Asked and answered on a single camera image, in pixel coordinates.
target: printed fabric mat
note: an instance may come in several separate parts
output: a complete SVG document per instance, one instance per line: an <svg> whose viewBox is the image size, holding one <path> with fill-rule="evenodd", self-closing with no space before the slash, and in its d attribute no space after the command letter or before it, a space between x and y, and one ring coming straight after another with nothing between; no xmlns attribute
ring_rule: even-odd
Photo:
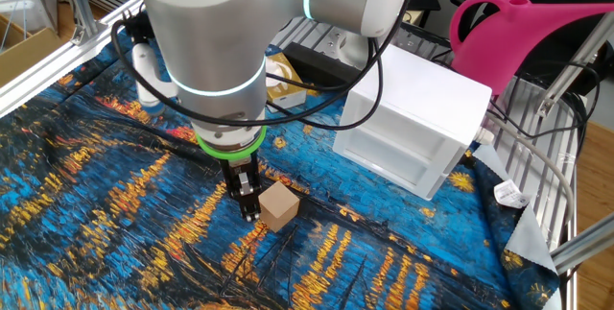
<svg viewBox="0 0 614 310"><path fill-rule="evenodd" d="M307 106L324 98L309 93ZM338 124L342 105L311 118ZM273 233L241 219L188 119L141 110L110 45L0 129L2 309L522 303L474 170L457 166L426 202L333 153L332 131L271 127L259 150L265 187L280 180L301 198L298 216Z"/></svg>

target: pink watering can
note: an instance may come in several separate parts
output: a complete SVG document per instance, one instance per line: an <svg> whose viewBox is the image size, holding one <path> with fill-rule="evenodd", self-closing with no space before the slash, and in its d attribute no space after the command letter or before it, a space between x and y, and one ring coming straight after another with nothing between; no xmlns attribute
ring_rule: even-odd
<svg viewBox="0 0 614 310"><path fill-rule="evenodd" d="M481 3L495 4L499 11L476 28L465 41L459 39L464 12ZM466 0L452 18L450 43L452 67L460 74L501 94L542 39L583 17L614 12L614 4L533 4L529 0Z"/></svg>

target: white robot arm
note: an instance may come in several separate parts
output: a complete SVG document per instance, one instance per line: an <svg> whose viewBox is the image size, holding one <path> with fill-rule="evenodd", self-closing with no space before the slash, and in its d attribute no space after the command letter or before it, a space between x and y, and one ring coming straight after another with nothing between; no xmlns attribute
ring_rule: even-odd
<svg viewBox="0 0 614 310"><path fill-rule="evenodd" d="M144 0L155 37L181 104L229 120L264 118L267 101L264 52L293 17L306 16L362 36L381 36L404 0ZM260 127L230 127L192 120L205 151L222 159L230 195L243 216L259 212L259 179L241 151L258 143ZM243 161L236 157L241 155Z"/></svg>

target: white label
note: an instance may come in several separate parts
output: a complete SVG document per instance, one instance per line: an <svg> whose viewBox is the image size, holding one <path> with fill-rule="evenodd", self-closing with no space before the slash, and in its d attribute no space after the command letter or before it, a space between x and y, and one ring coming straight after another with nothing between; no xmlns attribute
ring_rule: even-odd
<svg viewBox="0 0 614 310"><path fill-rule="evenodd" d="M514 181L508 179L501 184L495 186L495 199L497 203L512 208L523 208L531 201L531 195L524 195Z"/></svg>

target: open white box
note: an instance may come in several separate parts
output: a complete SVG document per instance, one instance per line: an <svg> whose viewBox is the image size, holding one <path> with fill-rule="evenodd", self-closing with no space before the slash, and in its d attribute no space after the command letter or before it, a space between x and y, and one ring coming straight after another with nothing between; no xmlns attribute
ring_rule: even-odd
<svg viewBox="0 0 614 310"><path fill-rule="evenodd" d="M340 131L333 151L430 200L480 127L491 89L392 45L382 63L380 106L360 127ZM371 109L377 88L373 67L350 91L342 125Z"/></svg>

